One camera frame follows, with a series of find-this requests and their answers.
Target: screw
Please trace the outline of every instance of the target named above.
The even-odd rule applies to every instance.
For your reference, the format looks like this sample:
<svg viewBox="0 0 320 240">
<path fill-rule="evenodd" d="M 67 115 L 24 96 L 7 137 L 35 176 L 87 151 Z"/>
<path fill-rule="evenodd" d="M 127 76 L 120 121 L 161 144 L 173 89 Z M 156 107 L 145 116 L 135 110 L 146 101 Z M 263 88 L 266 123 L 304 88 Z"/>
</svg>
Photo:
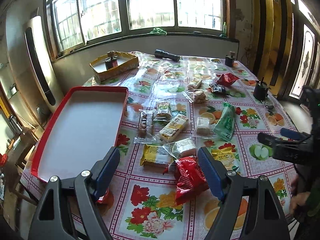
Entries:
<svg viewBox="0 0 320 240">
<path fill-rule="evenodd" d="M 82 171 L 81 176 L 82 177 L 88 177 L 90 175 L 90 171 Z"/>
<path fill-rule="evenodd" d="M 265 175 L 261 175 L 261 176 L 260 176 L 260 179 L 261 179 L 262 181 L 268 181 L 268 177 L 265 176 Z"/>
<path fill-rule="evenodd" d="M 56 182 L 58 180 L 58 177 L 57 176 L 52 176 L 51 178 L 50 178 L 50 181 L 51 182 Z"/>
<path fill-rule="evenodd" d="M 227 171 L 227 174 L 229 176 L 236 176 L 236 172 L 235 171 Z"/>
</svg>

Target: plastic tablecloth cover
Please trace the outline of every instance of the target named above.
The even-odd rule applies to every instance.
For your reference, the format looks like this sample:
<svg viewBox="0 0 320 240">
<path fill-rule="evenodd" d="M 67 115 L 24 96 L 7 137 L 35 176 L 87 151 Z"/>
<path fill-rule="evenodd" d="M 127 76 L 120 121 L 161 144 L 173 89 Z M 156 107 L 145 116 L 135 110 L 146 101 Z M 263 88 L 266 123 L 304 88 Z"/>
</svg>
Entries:
<svg viewBox="0 0 320 240">
<path fill-rule="evenodd" d="M 236 170 L 244 177 L 266 175 L 285 215 L 288 215 L 290 182 L 296 175 L 293 164 L 272 157 L 259 159 L 259 152 L 268 149 L 264 149 L 258 142 L 257 134 L 265 132 L 287 140 L 280 135 L 280 129 L 297 129 L 271 93 L 268 100 L 275 106 L 276 113 L 273 114 L 253 97 L 257 77 L 238 61 L 230 68 L 224 65 L 224 59 L 183 56 L 179 62 L 173 62 L 142 52 L 133 53 L 139 58 L 140 66 L 102 84 L 129 89 L 127 111 L 123 116 L 116 143 L 121 160 L 109 187 L 109 205 L 100 207 L 100 213 L 113 238 L 204 239 L 218 213 L 219 201 L 210 190 L 183 205 L 177 205 L 174 200 L 174 176 L 163 175 L 162 169 L 140 166 L 143 145 L 133 143 L 137 134 L 139 109 L 154 109 L 156 101 L 160 99 L 171 99 L 172 115 L 183 114 L 190 120 L 177 140 L 192 135 L 200 116 L 211 118 L 213 131 L 221 116 L 222 102 L 231 103 L 236 109 L 235 130 L 231 142 L 223 141 L 212 132 L 209 139 L 194 138 L 196 146 L 206 146 L 209 150 L 232 147 L 234 158 L 224 162 L 226 168 L 236 166 Z M 228 96 L 215 96 L 209 92 L 209 84 L 217 81 L 223 73 L 233 73 L 239 79 L 230 88 L 226 88 Z M 188 90 L 188 83 L 193 77 L 202 78 L 201 88 L 207 90 L 206 103 L 190 103 L 183 95 L 182 92 Z M 84 84 L 97 85 L 99 84 L 94 78 Z M 161 123 L 156 123 L 155 131 L 162 127 Z M 23 171 L 21 182 L 31 194 L 40 199 L 45 183 L 31 175 L 31 162 L 32 157 Z M 231 239 L 240 236 L 247 198 L 244 198 L 242 204 Z M 75 207 L 72 210 L 77 230 L 84 233 L 79 213 Z"/>
</svg>

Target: floor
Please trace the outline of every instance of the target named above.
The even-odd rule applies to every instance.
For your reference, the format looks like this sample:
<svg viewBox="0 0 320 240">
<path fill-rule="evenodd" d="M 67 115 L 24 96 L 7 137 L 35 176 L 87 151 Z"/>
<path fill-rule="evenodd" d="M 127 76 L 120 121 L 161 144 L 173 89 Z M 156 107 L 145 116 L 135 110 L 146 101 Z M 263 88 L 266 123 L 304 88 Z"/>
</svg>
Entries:
<svg viewBox="0 0 320 240">
<path fill-rule="evenodd" d="M 299 132 L 307 132 L 310 133 L 312 119 L 308 115 L 308 113 L 299 105 L 295 105 L 289 102 L 280 102 L 284 109 L 289 114 L 290 118 L 292 119 L 293 123 L 297 127 Z M 36 210 L 36 207 L 26 201 L 21 201 L 20 205 L 20 224 L 19 224 L 19 232 L 23 239 L 28 239 L 29 228 L 31 225 L 33 214 Z M 290 231 L 291 239 L 294 238 L 296 230 L 298 228 L 298 223 L 295 224 L 293 222 L 289 225 L 289 230 L 294 226 L 294 228 Z"/>
</svg>

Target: red-rimmed tray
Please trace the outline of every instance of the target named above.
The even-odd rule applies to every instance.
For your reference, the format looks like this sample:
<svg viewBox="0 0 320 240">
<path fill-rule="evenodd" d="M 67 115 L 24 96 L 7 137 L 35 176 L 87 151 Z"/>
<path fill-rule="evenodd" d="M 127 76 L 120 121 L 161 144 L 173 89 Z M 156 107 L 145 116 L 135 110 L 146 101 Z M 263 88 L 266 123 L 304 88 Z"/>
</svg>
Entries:
<svg viewBox="0 0 320 240">
<path fill-rule="evenodd" d="M 31 174 L 49 181 L 92 168 L 116 144 L 127 98 L 126 87 L 70 89 L 42 135 Z"/>
</svg>

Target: window sill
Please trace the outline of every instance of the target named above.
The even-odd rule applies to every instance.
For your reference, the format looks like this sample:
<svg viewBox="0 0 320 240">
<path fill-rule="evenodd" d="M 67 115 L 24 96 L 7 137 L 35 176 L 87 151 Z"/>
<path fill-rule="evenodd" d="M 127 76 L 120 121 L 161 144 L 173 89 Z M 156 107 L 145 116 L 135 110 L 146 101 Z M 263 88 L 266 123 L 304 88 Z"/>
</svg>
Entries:
<svg viewBox="0 0 320 240">
<path fill-rule="evenodd" d="M 98 42 L 98 43 L 91 44 L 91 45 L 88 44 L 83 48 L 73 50 L 72 52 L 70 52 L 68 54 L 65 54 L 65 55 L 55 59 L 54 61 L 52 61 L 52 63 L 54 63 L 54 62 L 56 62 L 56 61 L 58 61 L 58 60 L 60 60 L 60 59 L 62 59 L 64 57 L 67 57 L 67 56 L 69 56 L 71 54 L 75 54 L 77 52 L 80 52 L 80 51 L 83 51 L 83 50 L 86 50 L 86 49 L 94 48 L 96 46 L 100 46 L 100 45 L 104 45 L 104 44 L 108 44 L 108 43 L 112 43 L 112 42 L 116 42 L 116 41 L 122 41 L 122 40 L 127 40 L 127 39 L 134 39 L 134 38 L 142 38 L 142 37 L 149 37 L 149 36 L 159 36 L 159 35 L 148 34 L 148 33 L 137 34 L 137 35 L 129 35 L 129 36 L 121 37 L 121 38 L 115 38 L 115 39 L 111 39 L 111 40 L 107 40 L 107 41 Z M 225 40 L 225 41 L 232 41 L 232 42 L 239 43 L 239 40 L 237 40 L 237 39 L 224 38 L 224 37 L 220 37 L 220 36 L 216 36 L 216 35 L 202 34 L 202 33 L 167 33 L 167 36 L 197 36 L 197 37 L 212 38 L 212 39 L 217 39 L 217 40 Z"/>
</svg>

